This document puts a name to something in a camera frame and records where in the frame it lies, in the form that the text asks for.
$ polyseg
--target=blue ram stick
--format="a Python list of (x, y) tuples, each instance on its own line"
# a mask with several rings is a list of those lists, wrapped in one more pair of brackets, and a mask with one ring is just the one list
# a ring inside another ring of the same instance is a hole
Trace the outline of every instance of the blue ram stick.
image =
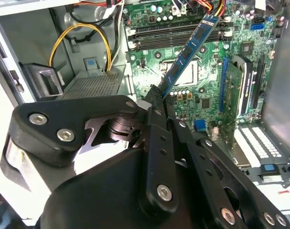
[(171, 91), (172, 87), (179, 79), (184, 69), (192, 61), (195, 53), (206, 41), (207, 37), (213, 31), (214, 27), (217, 25), (219, 20), (220, 20), (219, 17), (206, 14), (201, 20), (201, 22), (198, 24), (197, 28), (190, 36), (188, 42), (181, 50), (176, 60), (174, 61), (174, 63), (166, 73), (165, 77), (159, 84), (159, 88), (162, 91), (163, 99), (165, 99), (168, 93)]
[(220, 112), (223, 112), (223, 100), (225, 97), (227, 69), (228, 69), (228, 59), (224, 57), (222, 71), (221, 71), (221, 81), (220, 81), (220, 96), (219, 96), (219, 111)]

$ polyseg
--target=sata port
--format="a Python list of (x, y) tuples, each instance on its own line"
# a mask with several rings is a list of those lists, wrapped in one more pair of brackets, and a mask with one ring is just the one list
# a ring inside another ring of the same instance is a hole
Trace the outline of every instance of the sata port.
[(265, 24), (253, 24), (253, 25), (251, 25), (251, 27), (250, 27), (250, 29), (252, 30), (252, 31), (254, 31), (254, 30), (262, 30), (262, 29), (264, 29), (265, 28)]
[(252, 24), (259, 24), (259, 23), (264, 23), (265, 19), (263, 18), (255, 18), (252, 20)]

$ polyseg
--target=green circuit board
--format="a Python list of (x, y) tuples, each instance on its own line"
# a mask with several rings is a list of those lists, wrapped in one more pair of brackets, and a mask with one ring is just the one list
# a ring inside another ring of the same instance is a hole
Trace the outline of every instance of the green circuit board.
[[(172, 14), (172, 1), (164, 0), (157, 2), (156, 7), (163, 8), (162, 13), (151, 11), (152, 4), (128, 5), (126, 17), (126, 31), (139, 30), (142, 28), (154, 27), (153, 35), (149, 35), (148, 39), (158, 37), (161, 28), (160, 25), (168, 25), (171, 27), (175, 23), (183, 23), (185, 21), (199, 21), (203, 16), (203, 9), (198, 8), (198, 14), (187, 12), (186, 15), (174, 16), (172, 20), (157, 22), (157, 17)], [(258, 98), (256, 108), (248, 103), (245, 114), (238, 115), (238, 103), (241, 99), (241, 91), (243, 86), (243, 72), (231, 63), (233, 55), (241, 54), (253, 62), (253, 81), (257, 77), (261, 77), (259, 89), (265, 91), (269, 81), (270, 68), (274, 55), (274, 47), (280, 36), (275, 34), (275, 27), (280, 21), (281, 10), (275, 15), (256, 15), (255, 18), (263, 18), (261, 23), (264, 28), (260, 30), (252, 29), (252, 18), (250, 15), (252, 7), (242, 4), (230, 2), (227, 4), (225, 11), (225, 19), (230, 25), (225, 27), (222, 32), (230, 36), (231, 39), (226, 41), (206, 42), (200, 51), (196, 53), (193, 61), (187, 67), (179, 78), (179, 82), (173, 88), (171, 96), (175, 99), (176, 117), (185, 121), (191, 130), (195, 120), (205, 120), (207, 132), (212, 136), (213, 131), (216, 135), (216, 127), (219, 129), (217, 133), (226, 141), (229, 147), (234, 142), (234, 130), (239, 124), (254, 123), (261, 118), (262, 107), (264, 104), (264, 96)], [(149, 17), (155, 17), (155, 21), (150, 22)], [(187, 31), (182, 29), (179, 33), (182, 37), (186, 36)], [(147, 38), (140, 33), (136, 37), (136, 41), (143, 42)], [(130, 50), (130, 64), (133, 72), (133, 81), (137, 99), (143, 98), (150, 90), (150, 85), (158, 85), (164, 77), (166, 71), (179, 54), (182, 45), (174, 46), (171, 42), (169, 47), (159, 47), (160, 43), (152, 42), (152, 46), (146, 50)], [(261, 72), (256, 73), (259, 58), (264, 59), (264, 67)], [(226, 82), (224, 97), (222, 98), (223, 111), (220, 111), (221, 97), (221, 80), (224, 58), (229, 62), (226, 71)], [(252, 93), (254, 93), (254, 85), (250, 85), (249, 101)]]

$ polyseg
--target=metal mesh grille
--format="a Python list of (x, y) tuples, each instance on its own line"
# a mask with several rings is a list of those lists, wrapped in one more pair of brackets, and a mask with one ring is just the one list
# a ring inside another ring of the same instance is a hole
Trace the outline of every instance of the metal mesh grille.
[(76, 79), (72, 87), (60, 99), (66, 100), (112, 95), (117, 85), (117, 77), (118, 74), (104, 74)]

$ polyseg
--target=motherboard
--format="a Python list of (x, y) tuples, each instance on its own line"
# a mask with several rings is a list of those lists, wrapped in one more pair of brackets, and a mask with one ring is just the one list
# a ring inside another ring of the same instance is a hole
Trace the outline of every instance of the motherboard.
[[(159, 85), (206, 10), (186, 1), (130, 4), (125, 34), (137, 99)], [(234, 144), (238, 125), (261, 119), (275, 44), (288, 21), (281, 2), (266, 10), (229, 1), (225, 14), (184, 70), (170, 95), (176, 117), (191, 131)]]

